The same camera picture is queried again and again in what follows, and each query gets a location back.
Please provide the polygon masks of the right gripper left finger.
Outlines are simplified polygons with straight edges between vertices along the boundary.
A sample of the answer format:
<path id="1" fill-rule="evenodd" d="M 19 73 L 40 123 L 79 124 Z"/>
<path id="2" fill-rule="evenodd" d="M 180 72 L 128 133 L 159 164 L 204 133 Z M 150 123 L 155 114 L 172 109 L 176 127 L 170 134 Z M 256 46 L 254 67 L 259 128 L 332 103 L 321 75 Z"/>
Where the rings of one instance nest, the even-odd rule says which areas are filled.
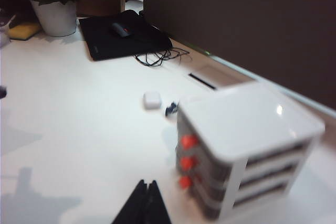
<path id="1" fill-rule="evenodd" d="M 140 180 L 112 224 L 117 223 L 151 223 L 149 220 L 147 203 L 148 187 L 144 180 Z"/>

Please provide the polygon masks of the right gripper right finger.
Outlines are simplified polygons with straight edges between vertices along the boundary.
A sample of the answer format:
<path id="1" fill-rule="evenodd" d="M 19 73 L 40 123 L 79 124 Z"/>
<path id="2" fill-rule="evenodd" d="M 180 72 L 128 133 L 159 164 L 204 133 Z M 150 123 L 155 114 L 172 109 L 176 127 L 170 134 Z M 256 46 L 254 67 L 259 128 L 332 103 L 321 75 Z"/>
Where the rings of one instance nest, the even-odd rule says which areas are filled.
<path id="1" fill-rule="evenodd" d="M 148 188 L 148 223 L 171 223 L 160 189 L 155 180 Z"/>

